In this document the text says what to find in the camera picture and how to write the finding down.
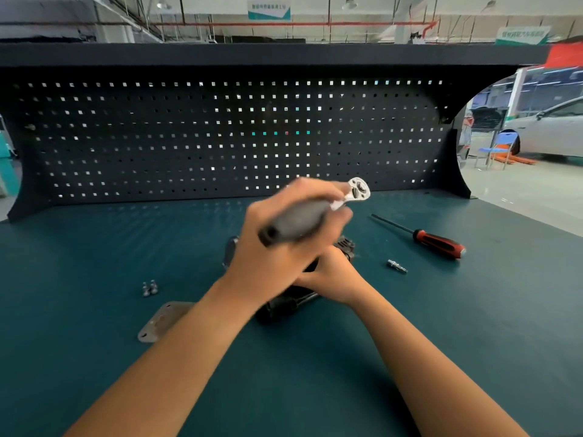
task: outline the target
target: person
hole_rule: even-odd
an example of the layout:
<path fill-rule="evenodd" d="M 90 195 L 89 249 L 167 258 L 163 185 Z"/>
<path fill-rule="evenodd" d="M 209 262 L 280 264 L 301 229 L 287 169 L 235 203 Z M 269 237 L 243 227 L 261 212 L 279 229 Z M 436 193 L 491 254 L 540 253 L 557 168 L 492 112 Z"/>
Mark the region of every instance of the person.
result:
<path fill-rule="evenodd" d="M 294 203 L 342 199 L 347 183 L 300 178 L 251 204 L 233 261 L 193 308 L 145 352 L 66 437 L 169 437 L 179 433 L 223 355 L 257 309 L 294 282 L 352 308 L 366 325 L 419 432 L 427 436 L 526 436 L 332 246 L 352 211 L 330 211 L 301 241 L 266 248 L 258 231 Z M 319 257 L 315 271 L 302 271 Z M 151 399 L 156 408 L 151 408 Z"/>

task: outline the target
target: white car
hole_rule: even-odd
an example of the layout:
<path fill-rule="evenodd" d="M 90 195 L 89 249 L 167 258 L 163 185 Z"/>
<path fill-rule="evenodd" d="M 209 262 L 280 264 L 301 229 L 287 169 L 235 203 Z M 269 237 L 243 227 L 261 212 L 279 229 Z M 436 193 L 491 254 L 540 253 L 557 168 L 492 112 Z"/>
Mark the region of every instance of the white car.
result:
<path fill-rule="evenodd" d="M 506 121 L 504 129 L 518 133 L 513 154 L 522 151 L 583 157 L 583 97 L 532 117 Z"/>

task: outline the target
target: ratchet handle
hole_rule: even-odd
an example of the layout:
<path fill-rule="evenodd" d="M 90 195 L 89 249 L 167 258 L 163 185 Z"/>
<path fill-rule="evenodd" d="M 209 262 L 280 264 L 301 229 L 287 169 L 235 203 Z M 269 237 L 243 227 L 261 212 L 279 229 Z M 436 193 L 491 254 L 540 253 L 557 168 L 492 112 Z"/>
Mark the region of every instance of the ratchet handle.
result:
<path fill-rule="evenodd" d="M 315 233 L 330 210 L 325 199 L 310 199 L 292 205 L 259 230 L 259 240 L 269 247 L 280 242 L 298 241 Z"/>
<path fill-rule="evenodd" d="M 425 230 L 417 229 L 413 232 L 413 240 L 420 242 L 437 253 L 450 259 L 461 259 L 466 254 L 466 248 L 458 242 L 448 238 L 435 236 Z"/>

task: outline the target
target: table surface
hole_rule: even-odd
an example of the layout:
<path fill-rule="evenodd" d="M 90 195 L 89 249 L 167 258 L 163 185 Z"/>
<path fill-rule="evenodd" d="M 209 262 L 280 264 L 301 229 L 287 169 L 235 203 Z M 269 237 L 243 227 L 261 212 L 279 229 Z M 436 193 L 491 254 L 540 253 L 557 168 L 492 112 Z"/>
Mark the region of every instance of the table surface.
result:
<path fill-rule="evenodd" d="M 0 435 L 62 434 L 146 350 L 137 332 L 162 303 L 196 301 L 221 276 L 249 202 L 57 207 L 0 224 Z M 352 208 L 364 278 L 531 435 L 583 432 L 583 238 L 438 190 Z M 468 254 L 435 256 L 372 212 Z M 150 279 L 160 293 L 143 299 Z M 418 432 L 364 326 L 320 299 L 245 326 L 181 435 Z"/>

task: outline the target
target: hand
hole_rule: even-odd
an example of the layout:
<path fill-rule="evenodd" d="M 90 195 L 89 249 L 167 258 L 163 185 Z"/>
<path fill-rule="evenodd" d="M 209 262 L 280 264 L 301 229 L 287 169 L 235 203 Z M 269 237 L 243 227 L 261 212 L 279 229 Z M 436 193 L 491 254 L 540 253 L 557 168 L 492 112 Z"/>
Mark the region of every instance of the hand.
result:
<path fill-rule="evenodd" d="M 347 305 L 355 301 L 363 289 L 370 287 L 344 253 L 332 245 L 319 257 L 316 269 L 301 273 L 294 284 Z"/>
<path fill-rule="evenodd" d="M 289 206 L 310 198 L 340 200 L 350 191 L 347 182 L 299 178 L 271 198 L 247 208 L 235 255 L 225 275 L 217 282 L 222 291 L 231 291 L 242 302 L 257 310 L 288 286 L 326 247 L 338 239 L 352 218 L 348 207 L 329 211 L 322 227 L 299 242 L 280 243 L 266 248 L 258 233 Z"/>

